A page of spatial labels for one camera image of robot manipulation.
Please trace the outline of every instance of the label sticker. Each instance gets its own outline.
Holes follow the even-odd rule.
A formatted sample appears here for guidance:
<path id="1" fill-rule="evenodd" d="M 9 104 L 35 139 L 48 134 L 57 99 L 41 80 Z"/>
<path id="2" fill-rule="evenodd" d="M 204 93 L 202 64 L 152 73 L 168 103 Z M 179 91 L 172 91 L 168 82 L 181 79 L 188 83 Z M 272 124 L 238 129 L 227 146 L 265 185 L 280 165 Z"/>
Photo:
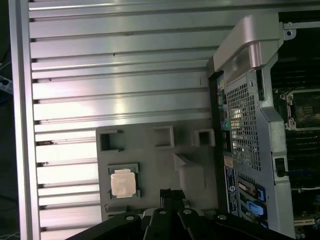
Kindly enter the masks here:
<path id="1" fill-rule="evenodd" d="M 235 170 L 231 167 L 224 166 L 224 178 L 228 212 L 232 215 L 239 216 Z"/>
<path id="2" fill-rule="evenodd" d="M 224 156 L 224 165 L 228 166 L 229 168 L 234 167 L 234 160 L 230 156 Z"/>

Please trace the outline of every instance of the screw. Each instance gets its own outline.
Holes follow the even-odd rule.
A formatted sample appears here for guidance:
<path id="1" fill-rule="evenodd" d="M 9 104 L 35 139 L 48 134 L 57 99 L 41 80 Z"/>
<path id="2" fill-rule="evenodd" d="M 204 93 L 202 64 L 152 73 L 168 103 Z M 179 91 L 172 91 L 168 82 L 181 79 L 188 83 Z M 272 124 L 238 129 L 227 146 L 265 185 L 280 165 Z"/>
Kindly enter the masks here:
<path id="1" fill-rule="evenodd" d="M 191 214 L 192 211 L 191 211 L 190 209 L 186 209 L 186 210 L 183 210 L 183 213 L 184 213 L 184 214 Z"/>
<path id="2" fill-rule="evenodd" d="M 219 216 L 218 216 L 218 219 L 220 219 L 220 220 L 226 220 L 226 219 L 227 219 L 227 216 L 226 216 L 226 215 L 219 215 Z"/>

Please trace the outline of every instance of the black cable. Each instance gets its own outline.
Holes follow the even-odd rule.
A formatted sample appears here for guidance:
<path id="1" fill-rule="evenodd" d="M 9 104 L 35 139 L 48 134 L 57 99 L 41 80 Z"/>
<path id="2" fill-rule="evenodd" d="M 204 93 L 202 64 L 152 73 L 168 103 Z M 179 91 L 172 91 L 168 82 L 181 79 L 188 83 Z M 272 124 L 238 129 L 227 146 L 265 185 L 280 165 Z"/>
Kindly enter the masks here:
<path id="1" fill-rule="evenodd" d="M 9 201 L 9 202 L 13 202 L 13 203 L 18 204 L 18 200 L 15 199 L 15 198 L 13 198 L 13 197 L 0 195 L 0 199 L 7 200 L 7 201 Z"/>
<path id="2" fill-rule="evenodd" d="M 9 197 L 9 196 L 4 196 L 4 195 L 0 195 L 0 200 L 6 200 L 9 202 L 12 202 L 15 204 L 15 206 L 7 208 L 7 209 L 0 209 L 0 212 L 7 212 L 7 211 L 11 211 L 11 210 L 15 210 L 18 207 L 18 200 L 13 198 L 13 197 Z"/>

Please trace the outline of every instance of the blue connector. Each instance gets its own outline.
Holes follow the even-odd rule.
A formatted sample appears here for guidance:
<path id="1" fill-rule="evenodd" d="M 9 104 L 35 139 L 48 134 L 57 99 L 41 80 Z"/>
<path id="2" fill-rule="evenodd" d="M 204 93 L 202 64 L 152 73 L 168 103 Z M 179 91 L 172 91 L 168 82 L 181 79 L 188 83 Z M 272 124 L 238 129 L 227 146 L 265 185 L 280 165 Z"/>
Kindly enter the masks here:
<path id="1" fill-rule="evenodd" d="M 248 211 L 252 214 L 259 215 L 259 216 L 262 216 L 265 214 L 263 207 L 259 206 L 253 201 L 247 201 L 246 205 L 247 205 Z"/>
<path id="2" fill-rule="evenodd" d="M 257 188 L 257 193 L 258 193 L 258 199 L 261 200 L 262 202 L 265 202 L 266 201 L 265 192 Z"/>

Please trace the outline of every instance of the pcie slot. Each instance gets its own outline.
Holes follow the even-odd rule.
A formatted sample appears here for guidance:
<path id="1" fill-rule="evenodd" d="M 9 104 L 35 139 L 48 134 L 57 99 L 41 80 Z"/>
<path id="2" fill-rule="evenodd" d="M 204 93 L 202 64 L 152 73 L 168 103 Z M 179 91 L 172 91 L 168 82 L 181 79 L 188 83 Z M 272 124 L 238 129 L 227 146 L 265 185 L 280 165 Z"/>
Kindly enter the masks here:
<path id="1" fill-rule="evenodd" d="M 299 216 L 294 218 L 294 226 L 309 226 L 315 225 L 315 218 L 313 216 Z"/>
<path id="2" fill-rule="evenodd" d="M 239 193 L 241 193 L 247 200 L 256 201 L 256 199 L 253 196 L 243 191 L 241 188 L 239 188 Z"/>
<path id="3" fill-rule="evenodd" d="M 267 219 L 264 219 L 261 216 L 258 216 L 258 215 L 251 213 L 247 208 L 247 204 L 244 203 L 242 200 L 239 200 L 239 203 L 240 203 L 240 213 L 244 219 L 246 219 L 250 222 L 256 223 L 256 224 L 260 224 L 264 228 L 268 228 L 268 220 Z"/>
<path id="4" fill-rule="evenodd" d="M 254 198 L 254 199 L 251 199 L 252 201 L 255 201 L 255 200 L 259 200 L 261 202 L 266 201 L 266 191 L 262 186 L 247 182 L 239 176 L 237 179 L 238 179 L 238 189 L 246 193 L 246 195 L 251 196 L 251 198 Z"/>

